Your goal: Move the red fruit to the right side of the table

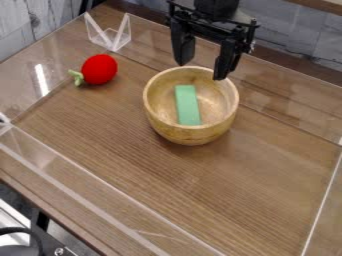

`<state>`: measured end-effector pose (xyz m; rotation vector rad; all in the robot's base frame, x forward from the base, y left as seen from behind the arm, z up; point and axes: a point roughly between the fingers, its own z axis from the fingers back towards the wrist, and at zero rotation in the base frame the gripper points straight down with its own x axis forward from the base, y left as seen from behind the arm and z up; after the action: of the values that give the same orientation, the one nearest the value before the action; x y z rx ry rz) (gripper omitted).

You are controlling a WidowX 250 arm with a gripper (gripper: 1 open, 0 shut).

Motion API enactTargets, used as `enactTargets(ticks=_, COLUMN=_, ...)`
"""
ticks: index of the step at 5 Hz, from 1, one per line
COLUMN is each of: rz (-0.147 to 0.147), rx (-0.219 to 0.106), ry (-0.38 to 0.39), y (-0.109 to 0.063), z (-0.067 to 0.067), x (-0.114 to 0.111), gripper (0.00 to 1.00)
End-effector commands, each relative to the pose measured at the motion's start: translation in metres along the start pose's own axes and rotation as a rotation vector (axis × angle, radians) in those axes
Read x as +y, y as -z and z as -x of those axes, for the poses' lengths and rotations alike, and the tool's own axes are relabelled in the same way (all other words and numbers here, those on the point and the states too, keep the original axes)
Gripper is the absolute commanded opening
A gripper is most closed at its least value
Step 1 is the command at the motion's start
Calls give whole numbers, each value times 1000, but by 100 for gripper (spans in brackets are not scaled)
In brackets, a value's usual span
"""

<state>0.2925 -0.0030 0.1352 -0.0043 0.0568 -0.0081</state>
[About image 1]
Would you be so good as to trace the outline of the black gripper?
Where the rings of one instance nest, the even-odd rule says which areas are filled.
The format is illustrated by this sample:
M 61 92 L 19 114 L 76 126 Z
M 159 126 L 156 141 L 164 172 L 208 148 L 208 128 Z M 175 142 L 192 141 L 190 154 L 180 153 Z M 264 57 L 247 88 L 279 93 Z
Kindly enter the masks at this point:
M 254 50 L 256 19 L 239 9 L 240 0 L 167 0 L 167 25 L 171 29 L 173 59 L 185 65 L 195 55 L 195 36 L 220 44 L 215 59 L 214 80 L 223 80 L 235 70 L 242 52 Z

